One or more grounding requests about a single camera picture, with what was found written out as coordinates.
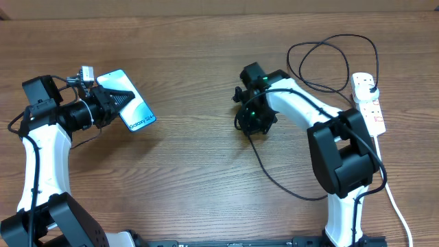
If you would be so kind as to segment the Samsung Galaxy smartphone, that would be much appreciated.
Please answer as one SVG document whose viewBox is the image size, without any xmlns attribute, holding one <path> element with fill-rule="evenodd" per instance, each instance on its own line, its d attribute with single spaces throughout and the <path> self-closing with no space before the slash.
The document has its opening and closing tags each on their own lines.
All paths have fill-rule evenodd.
<svg viewBox="0 0 439 247">
<path fill-rule="evenodd" d="M 134 93 L 134 99 L 119 112 L 119 116 L 131 132 L 139 131 L 156 121 L 155 114 L 122 69 L 97 77 L 97 83 L 105 89 L 132 91 Z"/>
</svg>

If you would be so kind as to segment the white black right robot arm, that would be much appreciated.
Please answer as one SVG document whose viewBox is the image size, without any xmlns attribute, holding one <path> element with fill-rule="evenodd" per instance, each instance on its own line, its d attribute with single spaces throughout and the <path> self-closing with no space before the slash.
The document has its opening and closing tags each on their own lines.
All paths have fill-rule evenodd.
<svg viewBox="0 0 439 247">
<path fill-rule="evenodd" d="M 244 88 L 233 101 L 241 104 L 235 127 L 247 137 L 266 134 L 280 113 L 307 133 L 311 164 L 327 192 L 328 219 L 320 236 L 295 236 L 293 246 L 387 246 L 384 237 L 361 229 L 361 211 L 373 176 L 384 169 L 372 146 L 366 123 L 355 109 L 329 106 L 301 89 L 286 72 L 266 73 L 256 62 L 240 73 Z"/>
</svg>

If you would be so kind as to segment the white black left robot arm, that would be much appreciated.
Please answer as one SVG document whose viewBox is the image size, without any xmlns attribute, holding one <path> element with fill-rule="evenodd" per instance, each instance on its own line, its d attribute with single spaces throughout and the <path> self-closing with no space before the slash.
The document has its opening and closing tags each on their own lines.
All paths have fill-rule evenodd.
<svg viewBox="0 0 439 247">
<path fill-rule="evenodd" d="M 133 230 L 106 233 L 73 198 L 69 183 L 73 132 L 102 129 L 141 96 L 130 82 L 106 88 L 69 78 L 75 100 L 63 104 L 54 80 L 43 75 L 22 84 L 29 106 L 17 116 L 15 133 L 25 147 L 25 183 L 16 214 L 1 221 L 1 237 L 9 246 L 147 246 Z"/>
</svg>

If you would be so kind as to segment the white charger plug adapter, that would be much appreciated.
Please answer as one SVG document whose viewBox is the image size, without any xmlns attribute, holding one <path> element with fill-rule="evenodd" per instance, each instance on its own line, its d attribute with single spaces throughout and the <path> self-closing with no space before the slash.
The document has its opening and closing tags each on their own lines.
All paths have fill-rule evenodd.
<svg viewBox="0 0 439 247">
<path fill-rule="evenodd" d="M 368 84 L 359 85 L 355 84 L 353 87 L 353 99 L 355 103 L 365 103 L 376 100 L 379 98 L 379 89 L 372 92 L 373 86 Z"/>
</svg>

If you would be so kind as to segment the white power strip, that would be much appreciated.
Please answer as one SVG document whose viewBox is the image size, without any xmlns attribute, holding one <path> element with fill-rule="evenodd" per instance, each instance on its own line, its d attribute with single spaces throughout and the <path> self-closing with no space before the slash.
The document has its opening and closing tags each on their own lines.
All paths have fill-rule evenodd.
<svg viewBox="0 0 439 247">
<path fill-rule="evenodd" d="M 369 73 L 357 72 L 351 76 L 351 88 L 353 96 L 353 87 L 355 84 L 370 85 L 375 87 L 373 76 Z M 355 103 L 356 109 L 362 114 L 366 123 L 367 130 L 371 137 L 377 137 L 386 131 L 383 114 L 379 100 L 373 100 L 365 103 Z"/>
</svg>

